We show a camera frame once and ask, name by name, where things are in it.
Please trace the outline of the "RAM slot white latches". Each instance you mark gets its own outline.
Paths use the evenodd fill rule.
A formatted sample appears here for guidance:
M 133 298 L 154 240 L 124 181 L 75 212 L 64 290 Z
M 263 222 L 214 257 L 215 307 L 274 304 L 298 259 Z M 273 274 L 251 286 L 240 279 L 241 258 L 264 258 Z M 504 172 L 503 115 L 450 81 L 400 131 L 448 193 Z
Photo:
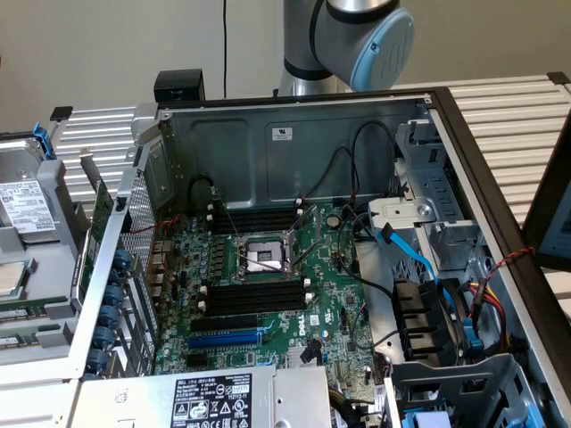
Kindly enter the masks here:
M 200 300 L 197 308 L 208 317 L 225 317 L 249 314 L 263 314 L 283 311 L 305 310 L 307 303 L 303 300 L 284 300 L 268 302 L 243 302 L 243 303 L 216 303 Z
M 304 303 L 305 293 L 300 284 L 250 284 L 211 287 L 206 297 L 208 300 L 291 300 Z
M 262 207 L 257 209 L 238 209 L 231 210 L 230 208 L 225 208 L 221 202 L 209 202 L 207 204 L 207 211 L 209 212 L 219 212 L 221 215 L 226 213 L 226 210 L 232 217 L 239 216 L 283 216 L 283 217 L 296 217 L 298 214 L 298 207 L 287 206 L 287 207 Z
M 232 219 L 237 229 L 247 228 L 250 226 L 266 227 L 269 229 L 284 229 L 291 226 L 294 222 L 294 219 L 288 217 L 232 217 Z M 217 228 L 232 228 L 227 217 L 215 219 L 214 226 Z

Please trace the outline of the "silver socket cover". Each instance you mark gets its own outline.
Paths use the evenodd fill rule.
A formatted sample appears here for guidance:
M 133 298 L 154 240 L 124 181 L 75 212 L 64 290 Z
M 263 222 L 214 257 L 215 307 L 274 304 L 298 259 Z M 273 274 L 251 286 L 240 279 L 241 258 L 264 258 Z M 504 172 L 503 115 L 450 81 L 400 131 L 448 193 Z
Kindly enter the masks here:
M 314 238 L 309 247 L 305 250 L 299 250 L 299 254 L 295 257 L 293 261 L 290 261 L 290 268 L 294 268 L 299 265 L 302 261 L 304 261 L 312 252 L 313 250 L 322 242 L 322 234 L 321 234 L 321 214 L 318 210 L 318 205 L 314 204 L 311 205 L 308 209 L 306 209 L 302 214 L 299 215 L 298 219 L 294 221 L 294 223 L 290 226 L 289 229 L 286 230 L 286 236 L 290 238 L 290 244 L 294 244 L 294 239 L 297 236 L 297 232 L 302 232 L 306 226 L 306 223 L 309 223 L 312 226 L 312 230 L 314 232 Z

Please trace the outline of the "CPU socket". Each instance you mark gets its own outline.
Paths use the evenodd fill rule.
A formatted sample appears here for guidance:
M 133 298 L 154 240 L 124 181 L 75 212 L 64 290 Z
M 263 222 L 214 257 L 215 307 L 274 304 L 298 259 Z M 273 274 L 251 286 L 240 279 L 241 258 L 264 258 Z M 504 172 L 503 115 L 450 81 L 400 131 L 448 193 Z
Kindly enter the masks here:
M 235 256 L 236 252 L 239 252 L 250 259 L 283 268 L 286 273 L 267 270 L 236 256 L 231 270 L 231 280 L 243 284 L 262 283 L 270 280 L 286 281 L 300 275 L 298 268 L 290 268 L 290 261 L 293 261 L 294 256 L 294 245 L 290 244 L 290 238 L 286 236 L 286 233 L 240 235 L 240 238 L 241 245 L 238 248 L 233 246 Z

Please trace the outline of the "thin steel locking lever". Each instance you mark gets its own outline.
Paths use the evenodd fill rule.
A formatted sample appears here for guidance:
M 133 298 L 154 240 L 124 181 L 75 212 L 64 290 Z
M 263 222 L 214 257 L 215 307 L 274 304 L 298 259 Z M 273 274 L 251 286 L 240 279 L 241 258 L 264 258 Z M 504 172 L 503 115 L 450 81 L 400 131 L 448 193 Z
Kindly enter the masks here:
M 213 187 L 212 199 L 218 203 L 219 207 L 224 212 L 226 219 L 228 220 L 229 225 L 232 228 L 232 233 L 228 234 L 228 240 L 230 241 L 230 243 L 234 247 L 238 248 L 241 245 L 240 234 L 239 234 L 238 229 L 236 227 L 236 223 L 234 222 L 234 220 L 232 219 L 232 216 L 230 215 L 230 212 L 228 210 L 228 206 L 225 203 L 224 198 L 223 198 L 220 190 L 216 186 Z
M 266 268 L 267 270 L 272 270 L 272 271 L 276 271 L 276 272 L 280 272 L 280 273 L 286 273 L 286 270 L 284 270 L 283 268 L 275 267 L 275 266 L 272 266 L 268 263 L 264 263 L 264 262 L 260 262 L 258 260 L 250 259 L 250 258 L 246 257 L 245 255 L 239 253 L 239 252 L 236 252 L 236 256 L 240 259 L 245 259 L 249 263 L 256 264 L 258 266 Z

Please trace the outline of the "grey metal PC case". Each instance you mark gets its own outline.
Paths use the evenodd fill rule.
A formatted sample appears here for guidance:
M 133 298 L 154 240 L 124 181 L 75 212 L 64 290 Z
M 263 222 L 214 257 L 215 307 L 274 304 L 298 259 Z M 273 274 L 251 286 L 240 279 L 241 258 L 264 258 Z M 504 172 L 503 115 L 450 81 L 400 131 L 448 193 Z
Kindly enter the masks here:
M 490 260 L 485 276 L 439 276 L 390 225 L 376 233 L 368 205 L 401 196 L 396 162 L 398 126 L 433 122 L 454 170 L 459 205 L 471 211 Z M 466 345 L 459 366 L 509 354 L 520 365 L 547 428 L 571 428 L 571 321 L 549 286 L 535 248 L 525 243 L 529 211 L 508 185 L 536 185 L 540 171 L 503 176 L 495 153 L 468 124 L 444 88 L 365 95 L 323 95 L 234 102 L 160 103 L 139 108 L 132 121 L 132 166 L 114 196 L 95 271 L 80 319 L 77 392 L 68 424 L 89 381 L 149 377 L 160 336 L 150 293 L 153 244 L 182 218 L 225 217 L 207 211 L 216 186 L 228 208 L 329 204 L 351 229 L 358 264 L 348 274 L 365 289 L 375 379 L 350 398 L 328 386 L 331 428 L 401 428 L 386 413 L 386 379 L 405 360 L 393 312 L 394 284 L 459 280 L 468 305 L 461 321 Z M 129 271 L 112 265 L 117 249 L 132 256 Z M 124 301 L 107 350 L 105 370 L 86 370 L 87 354 L 107 285 Z

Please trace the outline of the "green motherboard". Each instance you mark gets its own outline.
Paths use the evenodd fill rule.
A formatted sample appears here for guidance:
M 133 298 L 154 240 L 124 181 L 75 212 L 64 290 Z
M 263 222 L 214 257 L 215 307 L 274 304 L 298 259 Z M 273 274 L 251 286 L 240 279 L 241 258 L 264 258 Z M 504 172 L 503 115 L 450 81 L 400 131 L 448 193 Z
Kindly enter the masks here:
M 160 336 L 153 371 L 158 375 L 224 368 L 275 366 L 286 369 L 286 353 L 290 347 L 306 346 L 302 360 L 318 357 L 326 371 L 327 382 L 342 394 L 356 398 L 373 386 L 375 368 L 373 354 L 366 345 L 371 334 L 365 305 L 364 286 L 347 272 L 356 267 L 351 229 L 327 226 L 331 214 L 341 220 L 341 211 L 321 204 L 322 242 L 295 268 L 300 275 L 286 281 L 303 281 L 306 287 L 305 310 L 249 314 L 258 317 L 261 333 L 258 345 L 239 347 L 189 349 L 191 336 L 227 333 L 242 330 L 192 333 L 192 320 L 208 317 L 197 308 L 200 300 L 208 300 L 208 288 L 216 285 L 242 284 L 230 279 L 236 261 L 228 235 L 212 232 L 215 219 L 182 218 L 163 232 L 157 241 L 172 241 L 170 253 L 163 253 L 169 269 L 164 272 L 163 297 L 155 302 L 160 320 Z M 305 224 L 294 239 L 294 256 L 309 247 L 314 238 L 312 226 Z M 193 370 L 186 366 L 188 354 L 206 353 L 207 369 Z

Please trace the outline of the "long black expansion slot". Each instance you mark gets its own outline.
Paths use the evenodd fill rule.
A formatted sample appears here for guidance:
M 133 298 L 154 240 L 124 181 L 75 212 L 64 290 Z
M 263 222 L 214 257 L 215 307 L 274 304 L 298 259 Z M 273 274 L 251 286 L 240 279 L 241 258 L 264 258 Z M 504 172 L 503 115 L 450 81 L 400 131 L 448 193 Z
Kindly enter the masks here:
M 258 317 L 256 315 L 202 317 L 190 322 L 190 331 L 192 333 L 252 330 L 257 328 Z

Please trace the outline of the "blue expansion slot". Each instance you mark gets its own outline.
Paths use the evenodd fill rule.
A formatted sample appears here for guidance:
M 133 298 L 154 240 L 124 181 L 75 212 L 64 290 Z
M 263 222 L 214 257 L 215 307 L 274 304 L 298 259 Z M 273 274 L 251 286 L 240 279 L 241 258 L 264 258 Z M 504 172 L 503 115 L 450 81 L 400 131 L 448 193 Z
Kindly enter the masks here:
M 239 347 L 258 345 L 261 341 L 261 333 L 256 330 L 242 330 L 227 333 L 214 333 L 191 336 L 187 340 L 189 349 Z

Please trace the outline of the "silver finned heat sink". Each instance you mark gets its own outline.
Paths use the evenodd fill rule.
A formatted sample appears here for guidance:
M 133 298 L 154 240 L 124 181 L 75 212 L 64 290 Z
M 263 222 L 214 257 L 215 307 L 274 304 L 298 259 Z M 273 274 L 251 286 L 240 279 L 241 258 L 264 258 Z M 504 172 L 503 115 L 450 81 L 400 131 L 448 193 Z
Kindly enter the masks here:
M 318 357 L 314 357 L 307 362 L 302 360 L 302 354 L 306 350 L 306 346 L 293 346 L 290 347 L 286 353 L 285 367 L 286 368 L 299 368 L 299 367 L 311 367 L 320 366 L 321 361 Z

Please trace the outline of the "grey metal disk bay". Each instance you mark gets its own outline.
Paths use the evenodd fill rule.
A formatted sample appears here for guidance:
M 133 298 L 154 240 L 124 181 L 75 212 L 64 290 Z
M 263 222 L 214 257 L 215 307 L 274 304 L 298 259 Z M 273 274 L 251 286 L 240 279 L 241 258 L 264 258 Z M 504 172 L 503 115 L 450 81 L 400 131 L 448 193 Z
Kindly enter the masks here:
M 371 226 L 385 225 L 429 259 L 435 273 L 485 276 L 490 260 L 486 243 L 471 211 L 463 211 L 453 182 L 454 170 L 433 122 L 410 120 L 398 126 L 396 162 L 401 196 L 375 199 L 368 205 Z

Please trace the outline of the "black case fan shroud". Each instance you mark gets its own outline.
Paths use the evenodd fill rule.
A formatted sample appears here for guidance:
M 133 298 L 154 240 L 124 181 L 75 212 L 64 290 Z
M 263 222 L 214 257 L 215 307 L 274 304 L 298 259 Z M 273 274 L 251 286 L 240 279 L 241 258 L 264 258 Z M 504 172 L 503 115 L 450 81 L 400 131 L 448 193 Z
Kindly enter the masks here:
M 461 321 L 468 305 L 459 287 L 455 278 L 394 284 L 393 312 L 406 361 L 431 367 L 461 363 L 467 341 Z

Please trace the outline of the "black box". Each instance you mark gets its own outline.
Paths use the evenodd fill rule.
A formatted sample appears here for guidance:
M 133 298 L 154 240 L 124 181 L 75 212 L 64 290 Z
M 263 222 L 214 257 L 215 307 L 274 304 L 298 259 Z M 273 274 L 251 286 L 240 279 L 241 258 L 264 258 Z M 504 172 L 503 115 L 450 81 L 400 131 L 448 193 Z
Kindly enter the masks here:
M 204 101 L 203 70 L 162 70 L 154 81 L 153 94 L 157 103 Z

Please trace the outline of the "green graphics card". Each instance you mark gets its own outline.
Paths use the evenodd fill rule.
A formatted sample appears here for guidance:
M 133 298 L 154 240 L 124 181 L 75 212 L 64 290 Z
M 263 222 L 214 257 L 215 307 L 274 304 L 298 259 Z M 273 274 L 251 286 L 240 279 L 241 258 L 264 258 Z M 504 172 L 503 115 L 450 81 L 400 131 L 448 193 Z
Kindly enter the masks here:
M 95 165 L 95 158 L 89 150 L 83 149 L 80 152 L 80 165 L 86 173 L 90 185 L 95 190 L 95 204 L 81 253 L 77 281 L 77 298 L 81 308 L 86 298 L 104 232 L 112 213 L 113 200 L 98 167 Z

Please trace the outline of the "grey drive cage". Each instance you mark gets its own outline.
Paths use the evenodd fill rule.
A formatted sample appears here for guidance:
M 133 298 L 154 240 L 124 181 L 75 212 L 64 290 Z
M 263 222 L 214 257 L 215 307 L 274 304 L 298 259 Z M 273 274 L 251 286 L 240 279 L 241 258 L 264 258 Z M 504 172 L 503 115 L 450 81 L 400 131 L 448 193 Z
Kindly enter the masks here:
M 386 413 L 401 428 L 547 428 L 509 354 L 466 366 L 407 362 L 386 379 Z

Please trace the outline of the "grey parts rack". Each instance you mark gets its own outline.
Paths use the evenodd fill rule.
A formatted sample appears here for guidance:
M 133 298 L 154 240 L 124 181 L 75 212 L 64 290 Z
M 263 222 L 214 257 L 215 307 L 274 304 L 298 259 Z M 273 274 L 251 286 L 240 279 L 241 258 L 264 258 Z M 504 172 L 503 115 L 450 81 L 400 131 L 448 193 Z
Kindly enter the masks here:
M 34 333 L 38 346 L 0 350 L 0 367 L 64 358 L 68 355 L 80 313 L 77 281 L 81 253 L 93 208 L 85 212 L 72 200 L 60 159 L 42 162 L 37 180 L 52 212 L 58 240 L 26 244 L 11 226 L 0 226 L 0 264 L 27 261 L 21 287 L 0 305 L 43 306 L 46 317 L 0 323 L 0 336 Z

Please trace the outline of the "grey power supply unit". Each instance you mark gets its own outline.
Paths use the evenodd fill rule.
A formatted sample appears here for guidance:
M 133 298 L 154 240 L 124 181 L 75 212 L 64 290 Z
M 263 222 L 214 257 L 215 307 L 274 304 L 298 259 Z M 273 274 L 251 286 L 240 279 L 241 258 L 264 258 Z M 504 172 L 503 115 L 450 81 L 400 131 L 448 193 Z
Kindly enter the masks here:
M 73 428 L 331 428 L 325 370 L 275 366 L 89 381 Z

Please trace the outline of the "silver hard disk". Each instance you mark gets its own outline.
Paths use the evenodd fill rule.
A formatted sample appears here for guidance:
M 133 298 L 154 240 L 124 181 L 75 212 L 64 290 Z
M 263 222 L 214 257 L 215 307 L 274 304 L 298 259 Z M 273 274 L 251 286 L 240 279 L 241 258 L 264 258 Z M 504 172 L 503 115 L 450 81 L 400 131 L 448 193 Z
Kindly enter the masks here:
M 15 228 L 26 244 L 58 240 L 48 200 L 37 180 L 45 159 L 35 138 L 0 135 L 0 226 Z

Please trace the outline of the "silver CPU chip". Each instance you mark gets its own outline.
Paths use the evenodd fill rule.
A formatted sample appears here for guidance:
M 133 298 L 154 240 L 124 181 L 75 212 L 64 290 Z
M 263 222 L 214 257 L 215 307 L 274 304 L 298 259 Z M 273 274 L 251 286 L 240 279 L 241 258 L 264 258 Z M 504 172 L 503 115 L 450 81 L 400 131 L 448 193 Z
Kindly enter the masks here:
M 21 287 L 27 261 L 0 264 L 0 297 L 14 296 Z

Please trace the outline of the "blue plastic disk rail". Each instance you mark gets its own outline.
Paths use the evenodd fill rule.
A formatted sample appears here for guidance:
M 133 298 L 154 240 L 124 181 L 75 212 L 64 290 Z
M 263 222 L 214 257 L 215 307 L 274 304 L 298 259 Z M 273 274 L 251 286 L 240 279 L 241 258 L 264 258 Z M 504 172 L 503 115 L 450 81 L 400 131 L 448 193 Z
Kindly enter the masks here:
M 39 141 L 40 146 L 48 160 L 56 160 L 56 154 L 51 142 L 51 137 L 45 128 L 40 126 L 38 121 L 32 129 L 32 135 Z

